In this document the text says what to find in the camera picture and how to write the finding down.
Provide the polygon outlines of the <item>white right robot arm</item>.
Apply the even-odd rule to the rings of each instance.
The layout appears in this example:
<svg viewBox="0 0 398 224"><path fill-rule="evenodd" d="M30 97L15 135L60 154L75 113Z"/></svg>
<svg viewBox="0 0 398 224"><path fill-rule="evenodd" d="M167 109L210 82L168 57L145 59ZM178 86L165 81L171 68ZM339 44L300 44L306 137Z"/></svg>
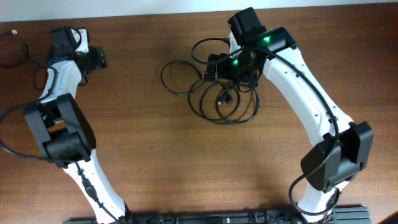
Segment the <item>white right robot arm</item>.
<svg viewBox="0 0 398 224"><path fill-rule="evenodd" d="M206 80L231 80L253 90L265 76L283 94L303 124L312 149L301 160L307 186L293 210L271 210L267 223L369 223L366 207L337 207L341 191L367 165L374 139L367 122L355 123L328 96L283 27L234 28L227 54L211 54Z"/></svg>

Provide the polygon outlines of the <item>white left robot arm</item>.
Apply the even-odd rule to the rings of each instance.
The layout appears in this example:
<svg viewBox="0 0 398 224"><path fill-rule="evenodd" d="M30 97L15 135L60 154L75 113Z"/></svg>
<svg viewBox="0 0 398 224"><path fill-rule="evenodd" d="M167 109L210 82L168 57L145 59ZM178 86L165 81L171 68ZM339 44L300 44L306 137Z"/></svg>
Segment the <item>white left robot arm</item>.
<svg viewBox="0 0 398 224"><path fill-rule="evenodd" d="M94 70L107 67L104 50L92 47L88 31L70 26L50 31L48 79L39 102L24 109L41 155L78 185L95 213L95 223L132 223L124 200L112 188L97 155L96 138L75 98Z"/></svg>

